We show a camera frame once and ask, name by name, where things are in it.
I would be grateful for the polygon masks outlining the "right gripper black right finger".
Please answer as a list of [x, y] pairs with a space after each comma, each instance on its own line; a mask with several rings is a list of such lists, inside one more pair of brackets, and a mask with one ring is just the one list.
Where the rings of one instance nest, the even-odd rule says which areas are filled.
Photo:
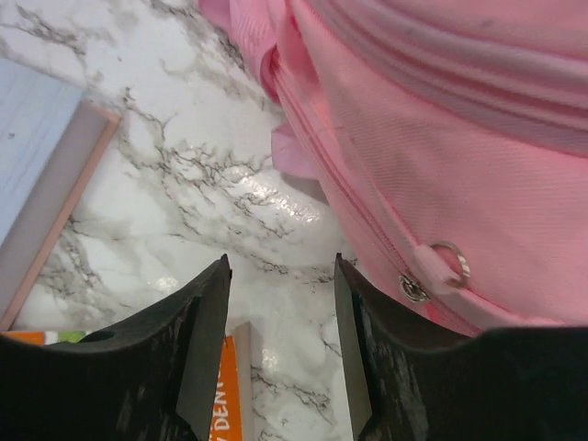
[[356, 440], [584, 440], [583, 327], [454, 333], [343, 258], [334, 297]]

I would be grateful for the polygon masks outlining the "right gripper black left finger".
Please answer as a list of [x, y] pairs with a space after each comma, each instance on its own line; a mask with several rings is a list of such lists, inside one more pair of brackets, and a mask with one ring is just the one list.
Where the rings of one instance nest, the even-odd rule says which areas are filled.
[[221, 257], [177, 292], [76, 343], [1, 337], [4, 440], [205, 440], [232, 271]]

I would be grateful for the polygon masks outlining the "orange Treehouse book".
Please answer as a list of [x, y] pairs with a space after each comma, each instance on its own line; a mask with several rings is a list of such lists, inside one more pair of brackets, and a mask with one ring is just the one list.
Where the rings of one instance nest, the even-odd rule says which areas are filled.
[[[7, 332], [34, 345], [81, 341], [83, 332]], [[209, 436], [205, 440], [248, 440], [253, 435], [249, 373], [248, 333], [238, 330], [224, 337]]]

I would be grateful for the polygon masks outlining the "pink student backpack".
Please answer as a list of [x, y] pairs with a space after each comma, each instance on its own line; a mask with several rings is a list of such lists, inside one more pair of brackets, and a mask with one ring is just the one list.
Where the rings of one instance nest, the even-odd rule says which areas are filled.
[[584, 1], [202, 1], [376, 286], [465, 335], [587, 322]]

